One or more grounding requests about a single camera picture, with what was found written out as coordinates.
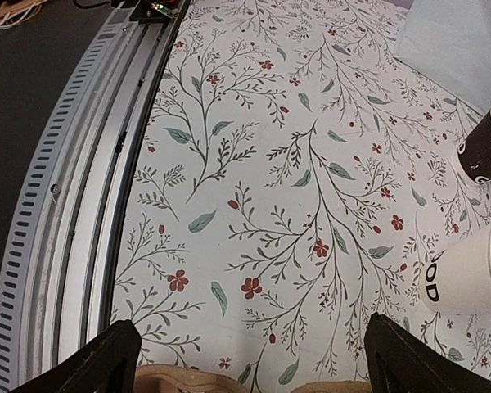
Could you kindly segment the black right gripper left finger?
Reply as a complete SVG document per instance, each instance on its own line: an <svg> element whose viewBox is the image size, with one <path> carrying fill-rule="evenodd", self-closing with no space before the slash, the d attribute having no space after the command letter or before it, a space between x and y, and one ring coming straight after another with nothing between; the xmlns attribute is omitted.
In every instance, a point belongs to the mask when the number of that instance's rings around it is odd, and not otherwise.
<svg viewBox="0 0 491 393"><path fill-rule="evenodd" d="M119 320L55 368L14 392L131 392L142 339Z"/></svg>

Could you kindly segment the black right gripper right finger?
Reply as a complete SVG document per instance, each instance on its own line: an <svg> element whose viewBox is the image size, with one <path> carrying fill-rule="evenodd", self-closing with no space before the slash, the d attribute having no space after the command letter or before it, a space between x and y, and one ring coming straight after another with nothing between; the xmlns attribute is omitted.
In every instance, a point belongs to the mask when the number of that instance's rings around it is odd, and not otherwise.
<svg viewBox="0 0 491 393"><path fill-rule="evenodd" d="M364 336L374 392L491 392L491 381L445 359L385 315Z"/></svg>

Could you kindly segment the black paper coffee cup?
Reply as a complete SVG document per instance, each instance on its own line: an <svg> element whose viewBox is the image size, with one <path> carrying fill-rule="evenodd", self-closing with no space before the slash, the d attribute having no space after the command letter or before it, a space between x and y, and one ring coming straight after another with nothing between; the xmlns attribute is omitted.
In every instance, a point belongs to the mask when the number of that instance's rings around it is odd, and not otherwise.
<svg viewBox="0 0 491 393"><path fill-rule="evenodd" d="M474 184L491 180L491 108L458 147L457 158Z"/></svg>

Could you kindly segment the light blue paper bag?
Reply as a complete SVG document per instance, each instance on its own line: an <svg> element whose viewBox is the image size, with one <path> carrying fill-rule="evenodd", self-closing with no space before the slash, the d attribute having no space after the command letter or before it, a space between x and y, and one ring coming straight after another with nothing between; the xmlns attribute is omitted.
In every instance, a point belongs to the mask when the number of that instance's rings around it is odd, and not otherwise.
<svg viewBox="0 0 491 393"><path fill-rule="evenodd" d="M478 112L491 107L491 1L415 1L395 58Z"/></svg>

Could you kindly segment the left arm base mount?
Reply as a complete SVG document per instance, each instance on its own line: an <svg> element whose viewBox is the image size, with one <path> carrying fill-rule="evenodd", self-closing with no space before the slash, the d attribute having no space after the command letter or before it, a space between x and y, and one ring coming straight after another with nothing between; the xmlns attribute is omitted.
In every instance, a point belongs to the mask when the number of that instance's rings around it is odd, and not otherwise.
<svg viewBox="0 0 491 393"><path fill-rule="evenodd" d="M141 0L136 1L129 19L138 23L166 22L178 18L180 11L179 1Z"/></svg>

